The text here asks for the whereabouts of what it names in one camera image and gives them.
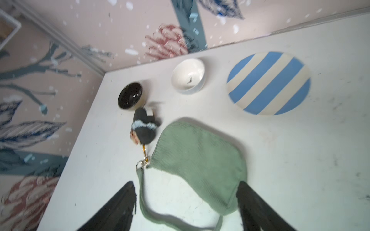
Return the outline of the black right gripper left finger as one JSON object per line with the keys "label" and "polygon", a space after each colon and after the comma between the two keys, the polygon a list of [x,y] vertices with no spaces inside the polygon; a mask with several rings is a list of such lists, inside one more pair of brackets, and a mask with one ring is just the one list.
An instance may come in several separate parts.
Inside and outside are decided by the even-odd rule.
{"label": "black right gripper left finger", "polygon": [[135,186],[129,181],[79,230],[129,231],[135,212]]}

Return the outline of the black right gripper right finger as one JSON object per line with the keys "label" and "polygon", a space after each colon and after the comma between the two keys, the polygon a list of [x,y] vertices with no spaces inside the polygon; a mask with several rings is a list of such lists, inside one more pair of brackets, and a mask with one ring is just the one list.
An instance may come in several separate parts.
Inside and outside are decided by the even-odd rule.
{"label": "black right gripper right finger", "polygon": [[245,231],[296,231],[246,182],[240,182],[236,197]]}

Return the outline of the green corduroy bag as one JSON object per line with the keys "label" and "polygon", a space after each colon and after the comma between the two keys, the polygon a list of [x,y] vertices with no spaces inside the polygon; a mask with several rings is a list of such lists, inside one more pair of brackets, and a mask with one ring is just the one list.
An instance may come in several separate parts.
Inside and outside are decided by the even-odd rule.
{"label": "green corduroy bag", "polygon": [[139,205],[149,221],[176,231],[198,231],[172,216],[151,211],[145,201],[144,169],[154,168],[182,178],[195,193],[219,214],[214,231],[223,225],[223,217],[238,209],[236,193],[247,180],[247,166],[241,151],[221,136],[190,122],[177,120],[161,133],[149,160],[139,161]]}

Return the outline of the plush doll keychain decoration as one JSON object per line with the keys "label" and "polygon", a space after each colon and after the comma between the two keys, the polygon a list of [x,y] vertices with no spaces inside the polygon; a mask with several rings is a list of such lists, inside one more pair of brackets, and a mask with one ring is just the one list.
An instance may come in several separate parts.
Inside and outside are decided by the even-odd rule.
{"label": "plush doll keychain decoration", "polygon": [[152,143],[157,134],[159,122],[154,116],[154,112],[149,107],[139,107],[135,110],[133,122],[131,124],[130,139],[135,145],[142,146],[144,159],[139,161],[136,168],[147,167],[150,160],[146,151],[146,146]]}

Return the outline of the black glazed bowl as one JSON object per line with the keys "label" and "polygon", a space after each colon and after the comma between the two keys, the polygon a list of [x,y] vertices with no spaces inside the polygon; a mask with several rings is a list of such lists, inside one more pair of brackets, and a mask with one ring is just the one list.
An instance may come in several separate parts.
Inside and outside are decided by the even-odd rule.
{"label": "black glazed bowl", "polygon": [[143,86],[138,82],[128,84],[123,88],[118,97],[118,106],[123,110],[134,111],[143,107],[146,94]]}

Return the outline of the blue striped plate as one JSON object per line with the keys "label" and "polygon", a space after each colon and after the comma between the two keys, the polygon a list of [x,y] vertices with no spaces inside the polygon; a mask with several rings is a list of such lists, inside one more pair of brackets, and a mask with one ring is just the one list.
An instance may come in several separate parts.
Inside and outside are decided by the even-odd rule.
{"label": "blue striped plate", "polygon": [[295,56],[282,52],[250,55],[228,75],[231,101],[253,115],[281,115],[292,111],[308,96],[311,72]]}

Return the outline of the white ceramic bowl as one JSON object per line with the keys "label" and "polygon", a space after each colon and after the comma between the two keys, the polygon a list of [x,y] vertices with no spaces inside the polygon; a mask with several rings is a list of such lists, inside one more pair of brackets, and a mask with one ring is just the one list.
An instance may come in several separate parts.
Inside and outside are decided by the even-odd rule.
{"label": "white ceramic bowl", "polygon": [[206,81],[204,62],[197,58],[182,61],[172,72],[172,87],[184,95],[197,93]]}

